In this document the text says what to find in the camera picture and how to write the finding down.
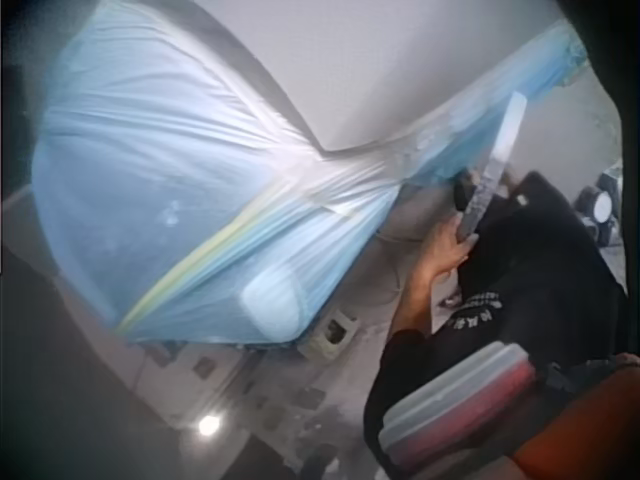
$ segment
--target blue plastic sheet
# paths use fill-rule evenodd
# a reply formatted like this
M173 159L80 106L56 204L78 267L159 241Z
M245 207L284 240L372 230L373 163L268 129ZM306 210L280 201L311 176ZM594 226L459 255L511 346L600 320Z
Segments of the blue plastic sheet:
M282 343L310 324L404 182L444 181L514 90L582 63L565 22L386 142L318 151L149 7L101 7L48 91L33 190L63 275L131 340Z

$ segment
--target sleeve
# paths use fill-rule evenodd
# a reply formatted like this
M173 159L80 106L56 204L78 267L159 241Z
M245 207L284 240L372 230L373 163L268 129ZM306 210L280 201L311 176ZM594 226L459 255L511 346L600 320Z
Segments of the sleeve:
M389 478L397 478L400 472L380 447L378 435L382 420L389 408L422 385L420 365L426 360L427 344L427 339L418 330L394 334L382 353L380 370L365 406L365 442Z

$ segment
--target black shirt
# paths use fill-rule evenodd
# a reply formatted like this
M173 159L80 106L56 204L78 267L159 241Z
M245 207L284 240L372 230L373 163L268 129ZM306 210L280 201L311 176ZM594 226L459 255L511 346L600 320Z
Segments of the black shirt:
M616 352L626 297L572 209L539 175L527 177L501 206L500 219L459 271L464 303L433 336L396 333L385 347L365 408L365 440L391 478L382 452L382 418L395 403L495 340L518 343L537 367L604 358Z

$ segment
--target concrete floor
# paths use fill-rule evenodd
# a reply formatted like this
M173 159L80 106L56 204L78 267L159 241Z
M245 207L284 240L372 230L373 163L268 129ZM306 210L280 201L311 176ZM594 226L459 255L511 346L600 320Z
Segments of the concrete floor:
M30 5L31 13L19 17L17 26L6 35L3 32L3 40L9 41L3 50L3 76L5 68L16 72L15 83L22 87L24 99L22 105L14 107L15 118L33 126L42 108L44 72L95 2L55 0ZM65 19L47 21L51 16ZM3 125L8 123L6 116L4 120ZM540 170L573 199L619 158L619 132L612 103L593 72L585 69L572 85L554 89L531 106L512 165L518 175ZM14 150L18 154L11 158L3 155L11 171L16 172L12 188L28 180L25 152L30 150L30 137L22 141L26 146ZM381 231L396 238L422 238L439 212L450 206L447 187L408 189ZM304 458L318 443L333 443L341 448L349 478L373 478L376 466L361 439L362 409L397 302L396 276L402 283L416 248L411 242L369 242L334 295L336 302L363 321L351 348L334 363L325 368L306 362L293 351L269 352L254 374L257 382L245 402L250 411L252 398L264 395L273 399L271 414L280 417L281 428L275 433L263 428L263 414L255 421L248 415L247 423L276 449ZM606 256L622 279L621 248L611 249ZM140 402L127 398L126 389L116 386L115 378L89 373L102 366L78 338L78 332L69 328L65 312L58 304L40 303L41 298L56 298L51 285L18 262L5 253L2 308L5 318L13 322L3 326L5 347L11 353L4 358L13 368L24 366L35 376L27 377L22 368L5 374L4 381L15 386L13 396L4 399L5 415L7 411L19 412L7 417L9 431L15 432L18 440L14 458L42 458L38 464L20 463L37 477L47 469L71 469L78 472L77 478L87 474L95 477L95 465L104 465L105 475L100 478L180 478L175 433L165 429ZM52 310L43 310L45 306ZM321 405L314 410L291 406L292 398L309 388L324 392ZM40 413L37 422L30 417L30 410ZM49 411L56 413L49 417L42 414ZM30 444L34 438L38 443Z

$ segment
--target hand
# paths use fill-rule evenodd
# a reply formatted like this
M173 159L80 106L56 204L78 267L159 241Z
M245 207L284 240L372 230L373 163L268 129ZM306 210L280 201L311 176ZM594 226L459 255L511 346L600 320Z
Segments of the hand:
M423 243L422 253L411 273L412 283L430 284L438 275L450 272L469 258L469 252L478 241L478 234L474 233L458 243L456 231L461 220L462 213L457 213L435 227L432 235Z

